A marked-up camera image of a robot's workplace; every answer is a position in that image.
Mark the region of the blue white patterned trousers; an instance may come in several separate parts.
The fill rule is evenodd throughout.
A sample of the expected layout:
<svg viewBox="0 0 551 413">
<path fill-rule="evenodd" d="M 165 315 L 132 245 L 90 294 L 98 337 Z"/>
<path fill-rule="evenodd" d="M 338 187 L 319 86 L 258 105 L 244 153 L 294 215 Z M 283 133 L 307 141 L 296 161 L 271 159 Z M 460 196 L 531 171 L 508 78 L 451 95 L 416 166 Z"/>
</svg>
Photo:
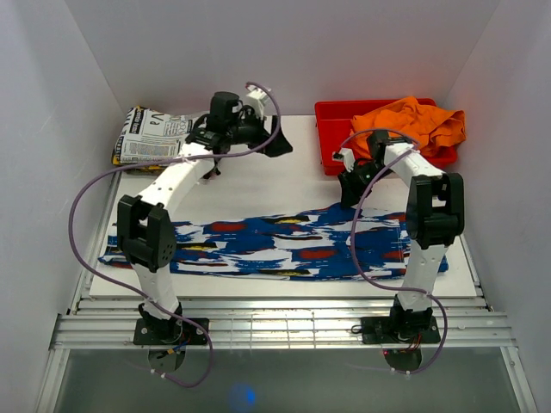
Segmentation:
<svg viewBox="0 0 551 413">
<path fill-rule="evenodd" d="M 172 274 L 289 281 L 404 277 L 411 242 L 403 213 L 333 204 L 295 215 L 174 224 Z"/>
</svg>

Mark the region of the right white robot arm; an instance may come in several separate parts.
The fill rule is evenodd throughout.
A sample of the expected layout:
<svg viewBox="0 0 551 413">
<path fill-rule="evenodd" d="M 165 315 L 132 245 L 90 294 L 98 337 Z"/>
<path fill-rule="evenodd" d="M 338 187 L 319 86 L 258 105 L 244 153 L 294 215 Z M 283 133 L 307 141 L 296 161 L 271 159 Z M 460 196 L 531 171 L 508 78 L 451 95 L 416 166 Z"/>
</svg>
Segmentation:
<svg viewBox="0 0 551 413">
<path fill-rule="evenodd" d="M 433 289 L 449 247 L 464 230 L 464 181 L 457 173 L 433 166 L 419 150 L 416 139 L 393 129 L 364 131 L 368 158 L 359 158 L 342 144 L 332 155 L 344 165 L 338 180 L 342 207 L 360 209 L 373 186 L 390 172 L 408 187 L 406 232 L 410 254 L 401 287 L 394 288 L 393 305 L 385 317 L 361 320 L 365 343 L 438 343 Z"/>
</svg>

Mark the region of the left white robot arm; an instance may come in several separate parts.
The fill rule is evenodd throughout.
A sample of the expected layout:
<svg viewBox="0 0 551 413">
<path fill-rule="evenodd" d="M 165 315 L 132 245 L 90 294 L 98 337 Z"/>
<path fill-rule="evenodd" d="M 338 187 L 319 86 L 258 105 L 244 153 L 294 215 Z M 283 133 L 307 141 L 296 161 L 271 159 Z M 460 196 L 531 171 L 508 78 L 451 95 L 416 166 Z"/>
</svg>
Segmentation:
<svg viewBox="0 0 551 413">
<path fill-rule="evenodd" d="M 268 90 L 248 84 L 245 97 L 220 91 L 207 113 L 189 129 L 176 160 L 135 196 L 123 196 L 117 205 L 117 246 L 139 279 L 145 299 L 139 305 L 142 328 L 162 344 L 179 342 L 184 326 L 182 306 L 170 276 L 176 252 L 171 215 L 201 179 L 217 173 L 218 163 L 235 145 L 250 153 L 279 157 L 293 150 L 275 115 L 265 129 L 265 108 L 273 97 Z"/>
</svg>

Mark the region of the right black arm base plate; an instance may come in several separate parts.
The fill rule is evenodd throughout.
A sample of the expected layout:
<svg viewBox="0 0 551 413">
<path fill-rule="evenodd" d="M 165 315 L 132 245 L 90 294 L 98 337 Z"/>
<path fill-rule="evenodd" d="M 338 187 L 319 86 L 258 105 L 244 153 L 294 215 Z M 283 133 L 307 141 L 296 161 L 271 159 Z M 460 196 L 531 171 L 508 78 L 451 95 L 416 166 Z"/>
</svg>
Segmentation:
<svg viewBox="0 0 551 413">
<path fill-rule="evenodd" d="M 364 344 L 438 344 L 441 335 L 434 317 L 428 323 L 399 324 L 390 317 L 362 317 L 360 319 L 362 342 Z"/>
</svg>

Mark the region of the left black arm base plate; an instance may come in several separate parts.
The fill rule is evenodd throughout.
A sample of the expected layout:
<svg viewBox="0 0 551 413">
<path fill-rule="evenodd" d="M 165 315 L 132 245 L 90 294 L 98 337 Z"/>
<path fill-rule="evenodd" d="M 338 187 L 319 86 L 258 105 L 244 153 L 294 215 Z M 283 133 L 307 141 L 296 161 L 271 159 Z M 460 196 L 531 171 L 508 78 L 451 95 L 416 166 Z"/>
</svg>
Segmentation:
<svg viewBox="0 0 551 413">
<path fill-rule="evenodd" d="M 207 344 L 207 318 L 192 318 L 193 324 L 178 319 L 146 321 L 140 318 L 134 328 L 133 344 L 140 346 L 171 346 L 180 344 L 201 346 Z"/>
</svg>

